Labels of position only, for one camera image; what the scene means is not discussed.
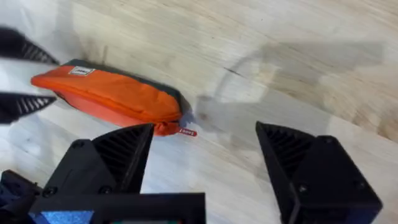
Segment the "white label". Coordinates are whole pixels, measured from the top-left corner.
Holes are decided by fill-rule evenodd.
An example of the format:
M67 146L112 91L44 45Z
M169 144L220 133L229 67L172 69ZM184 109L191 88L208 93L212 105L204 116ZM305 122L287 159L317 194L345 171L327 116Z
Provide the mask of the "white label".
M85 67L76 66L75 68L73 68L73 69L69 72L69 74L71 74L71 75L84 75L84 76L86 76L86 75L88 75L88 74L90 74L91 72L94 72L94 71L95 71L94 68L85 68Z

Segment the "orange pouch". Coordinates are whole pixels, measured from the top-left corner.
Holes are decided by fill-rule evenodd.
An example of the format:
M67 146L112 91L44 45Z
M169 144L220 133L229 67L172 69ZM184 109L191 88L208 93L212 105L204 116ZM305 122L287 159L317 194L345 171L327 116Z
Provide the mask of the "orange pouch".
M74 59L32 78L32 84L53 90L70 105L119 126L154 123L155 134L194 131L180 128L181 94L115 68Z

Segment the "wooden table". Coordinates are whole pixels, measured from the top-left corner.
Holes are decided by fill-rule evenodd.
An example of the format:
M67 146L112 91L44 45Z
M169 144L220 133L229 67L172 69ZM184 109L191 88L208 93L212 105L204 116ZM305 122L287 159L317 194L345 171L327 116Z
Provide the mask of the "wooden table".
M209 223L279 223L258 121L336 136L398 220L398 2L3 0L0 22L67 62L179 89L196 138L155 138L143 192L205 191ZM51 67L1 60L2 90ZM44 185L69 144L117 127L59 100L0 128L0 168Z

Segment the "red zipper tab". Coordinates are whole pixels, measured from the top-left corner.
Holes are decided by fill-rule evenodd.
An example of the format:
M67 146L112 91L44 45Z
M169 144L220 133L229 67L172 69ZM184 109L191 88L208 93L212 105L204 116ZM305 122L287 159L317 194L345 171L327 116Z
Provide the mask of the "red zipper tab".
M187 128L180 128L180 130L178 132L181 134L186 134L186 135L192 136L192 137L195 137L198 135L198 133L196 131L187 129Z

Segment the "wood grain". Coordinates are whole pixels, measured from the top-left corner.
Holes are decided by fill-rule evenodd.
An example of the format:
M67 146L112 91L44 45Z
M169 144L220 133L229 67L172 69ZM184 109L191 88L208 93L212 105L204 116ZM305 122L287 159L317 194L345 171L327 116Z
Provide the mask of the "wood grain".
M14 26L83 58L179 89L197 138L155 138L144 192L205 191L209 223L279 223L257 120L336 136L398 213L398 3L330 0L5 0ZM43 93L50 69L1 61L2 90ZM69 144L117 127L58 101L1 127L0 166L43 185Z

